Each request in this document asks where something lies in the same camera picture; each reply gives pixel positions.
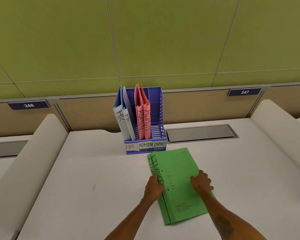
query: desk organizer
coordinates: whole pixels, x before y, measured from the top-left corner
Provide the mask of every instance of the desk organizer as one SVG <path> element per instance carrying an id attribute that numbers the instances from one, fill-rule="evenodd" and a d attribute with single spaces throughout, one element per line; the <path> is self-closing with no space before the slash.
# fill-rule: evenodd
<path id="1" fill-rule="evenodd" d="M 126 90 L 134 118 L 137 120 L 136 104 L 134 101 L 135 88 L 127 88 Z M 167 136 L 164 130 L 163 94 L 161 87 L 148 87 L 143 88 L 143 90 L 150 102 L 151 139 L 138 140 L 138 126 L 134 125 L 133 131 L 136 140 L 124 142 L 127 155 L 166 150 Z"/>

